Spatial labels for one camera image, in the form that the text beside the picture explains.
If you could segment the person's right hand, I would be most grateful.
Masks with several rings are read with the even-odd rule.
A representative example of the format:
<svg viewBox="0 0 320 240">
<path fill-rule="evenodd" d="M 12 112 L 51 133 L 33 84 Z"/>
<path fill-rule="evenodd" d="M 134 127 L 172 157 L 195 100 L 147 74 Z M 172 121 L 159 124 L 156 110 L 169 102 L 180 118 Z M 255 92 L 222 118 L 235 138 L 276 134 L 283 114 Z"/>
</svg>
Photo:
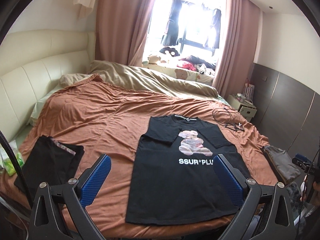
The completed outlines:
<svg viewBox="0 0 320 240">
<path fill-rule="evenodd" d="M 304 186 L 306 185 L 306 181 L 307 181 L 307 178 L 306 176 L 304 177 L 304 180 L 300 186 L 300 189 L 301 189 L 301 197 L 300 197 L 300 200 L 301 201 L 304 201 L 306 199 L 306 196 L 303 194 L 303 189 L 304 189 Z M 312 199 L 311 201 L 311 204 L 314 205 L 314 206 L 319 206 L 319 183 L 316 183 L 314 182 L 313 183 L 313 189 L 314 189 L 314 198 Z"/>
</svg>

